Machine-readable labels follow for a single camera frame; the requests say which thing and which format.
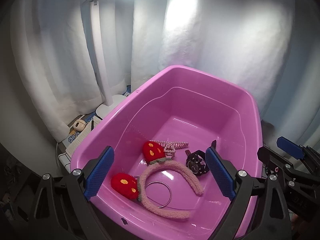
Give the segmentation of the pink strawberry plush headband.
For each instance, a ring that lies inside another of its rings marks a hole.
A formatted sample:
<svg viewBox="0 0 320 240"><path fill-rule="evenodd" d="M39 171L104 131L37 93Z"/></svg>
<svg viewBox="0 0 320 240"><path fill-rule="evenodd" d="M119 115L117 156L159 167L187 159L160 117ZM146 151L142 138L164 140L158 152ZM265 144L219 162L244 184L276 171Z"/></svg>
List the pink strawberry plush headband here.
<svg viewBox="0 0 320 240"><path fill-rule="evenodd" d="M163 147L156 142L146 141L142 146L146 164L141 173L133 176L115 174L111 187L123 197L138 201L149 212L166 219L187 220L196 201L204 194L199 179L180 161L166 157ZM167 207L159 208L148 199L145 186L151 181L162 181L172 190L172 200Z"/></svg>

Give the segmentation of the black wrist watch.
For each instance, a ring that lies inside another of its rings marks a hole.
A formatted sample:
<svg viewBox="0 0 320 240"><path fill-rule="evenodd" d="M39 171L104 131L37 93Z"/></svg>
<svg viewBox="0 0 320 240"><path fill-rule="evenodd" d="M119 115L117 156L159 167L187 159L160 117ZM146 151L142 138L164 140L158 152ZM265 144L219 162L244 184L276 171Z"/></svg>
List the black wrist watch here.
<svg viewBox="0 0 320 240"><path fill-rule="evenodd" d="M200 177L209 172L203 151L196 150L195 152L190 152L189 150L185 150L185 153L187 155L185 165L196 177Z"/></svg>

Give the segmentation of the large silver bangle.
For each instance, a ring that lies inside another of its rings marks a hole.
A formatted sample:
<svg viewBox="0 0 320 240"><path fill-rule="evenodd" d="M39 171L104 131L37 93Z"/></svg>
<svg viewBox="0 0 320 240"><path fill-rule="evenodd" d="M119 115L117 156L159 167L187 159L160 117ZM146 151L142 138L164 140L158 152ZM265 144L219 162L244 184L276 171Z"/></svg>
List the large silver bangle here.
<svg viewBox="0 0 320 240"><path fill-rule="evenodd" d="M162 181L151 181L146 184L145 190L149 200L159 208L167 207L172 200L171 188Z"/></svg>

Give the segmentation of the pearl hair clip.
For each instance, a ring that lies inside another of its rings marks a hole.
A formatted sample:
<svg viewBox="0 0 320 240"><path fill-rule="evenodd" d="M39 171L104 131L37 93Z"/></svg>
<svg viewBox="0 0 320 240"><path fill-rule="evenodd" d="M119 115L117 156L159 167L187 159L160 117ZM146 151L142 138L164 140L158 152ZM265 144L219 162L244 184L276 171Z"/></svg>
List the pearl hair clip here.
<svg viewBox="0 0 320 240"><path fill-rule="evenodd" d="M177 150L188 148L189 142L187 141L162 141L152 140L163 147L164 153L167 158L173 159Z"/></svg>

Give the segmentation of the small round white gadget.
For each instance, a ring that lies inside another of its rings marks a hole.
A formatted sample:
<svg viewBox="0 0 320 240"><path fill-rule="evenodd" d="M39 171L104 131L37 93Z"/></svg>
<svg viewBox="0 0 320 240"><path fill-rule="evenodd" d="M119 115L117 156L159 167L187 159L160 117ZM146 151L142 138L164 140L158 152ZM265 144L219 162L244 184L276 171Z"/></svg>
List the small round white gadget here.
<svg viewBox="0 0 320 240"><path fill-rule="evenodd" d="M86 122L82 119L77 119L74 124L73 124L73 129L78 131L78 132L82 132L85 127L86 127Z"/></svg>

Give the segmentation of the pink plastic bin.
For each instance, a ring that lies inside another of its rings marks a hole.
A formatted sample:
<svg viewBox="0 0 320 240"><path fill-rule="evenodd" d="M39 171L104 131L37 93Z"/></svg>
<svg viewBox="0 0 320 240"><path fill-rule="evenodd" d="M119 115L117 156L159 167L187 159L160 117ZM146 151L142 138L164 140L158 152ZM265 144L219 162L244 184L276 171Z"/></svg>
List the pink plastic bin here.
<svg viewBox="0 0 320 240"><path fill-rule="evenodd" d="M83 168L110 146L114 162L91 202L134 239L208 239L223 217L229 199L213 175L199 177L204 193L195 194L177 171L161 168L146 179L147 199L168 211L188 211L187 219L166 219L129 200L111 186L118 173L139 177L148 167L143 145L154 141L168 162L198 171L201 153L216 142L218 154L237 170L261 176L257 151L262 132L257 104L246 90L185 66L170 66L136 89L94 127L71 157L71 169Z"/></svg>

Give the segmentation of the white curtain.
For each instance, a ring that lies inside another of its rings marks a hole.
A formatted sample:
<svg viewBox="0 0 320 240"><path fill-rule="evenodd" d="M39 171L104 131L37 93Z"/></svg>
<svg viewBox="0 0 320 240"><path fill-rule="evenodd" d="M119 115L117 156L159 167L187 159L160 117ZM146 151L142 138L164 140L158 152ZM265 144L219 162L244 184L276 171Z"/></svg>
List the white curtain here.
<svg viewBox="0 0 320 240"><path fill-rule="evenodd" d="M105 101L85 0L16 0L1 23L27 112L57 141ZM181 64L255 98L264 141L319 148L319 11L310 0L168 0L159 71Z"/></svg>

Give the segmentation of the white desk lamp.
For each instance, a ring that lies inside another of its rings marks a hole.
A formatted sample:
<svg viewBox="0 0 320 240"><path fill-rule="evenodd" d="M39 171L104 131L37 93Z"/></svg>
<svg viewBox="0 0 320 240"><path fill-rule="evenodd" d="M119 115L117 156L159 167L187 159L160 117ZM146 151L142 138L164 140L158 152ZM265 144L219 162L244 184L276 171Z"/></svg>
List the white desk lamp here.
<svg viewBox="0 0 320 240"><path fill-rule="evenodd" d="M85 0L92 57L110 113L159 72L168 0Z"/></svg>

